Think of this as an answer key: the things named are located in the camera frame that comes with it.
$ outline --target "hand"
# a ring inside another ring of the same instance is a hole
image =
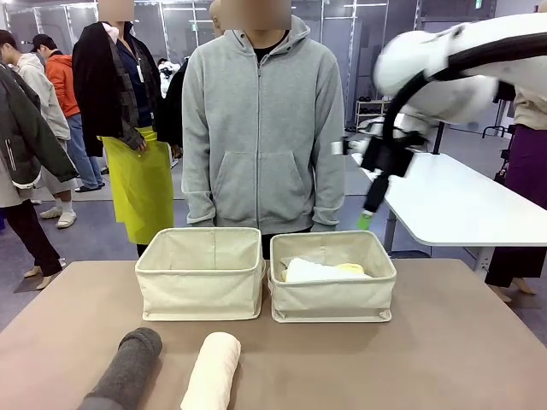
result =
[[[175,160],[179,160],[182,158],[182,148],[180,148],[178,145],[173,145],[171,147],[171,155]]]
[[[146,145],[146,141],[143,140],[143,142],[138,146],[137,152],[140,154],[143,154],[147,148],[148,148],[148,145]]]

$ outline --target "white hoodie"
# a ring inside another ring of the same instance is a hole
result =
[[[45,69],[34,54],[23,54],[15,66],[15,71],[40,97],[42,116],[55,136],[68,141],[70,128],[62,113],[53,84],[45,76]]]

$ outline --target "purple pants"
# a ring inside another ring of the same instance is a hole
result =
[[[505,186],[547,209],[547,131],[517,126]],[[508,288],[513,278],[539,278],[546,254],[547,248],[496,248],[486,283]]]

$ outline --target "cap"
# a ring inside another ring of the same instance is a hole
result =
[[[53,38],[47,34],[38,34],[32,39],[32,50],[31,53],[35,53],[40,48],[40,45],[45,45],[48,49],[54,50],[57,48]]]

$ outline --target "yellow cloth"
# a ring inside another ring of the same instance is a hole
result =
[[[148,145],[144,153],[119,139],[101,137],[109,158],[116,221],[129,242],[147,245],[162,229],[174,227],[174,192],[169,146],[152,127],[137,129]]]
[[[356,263],[344,263],[336,267],[346,272],[355,273],[356,275],[363,275],[365,273],[363,267],[361,265],[357,265]]]

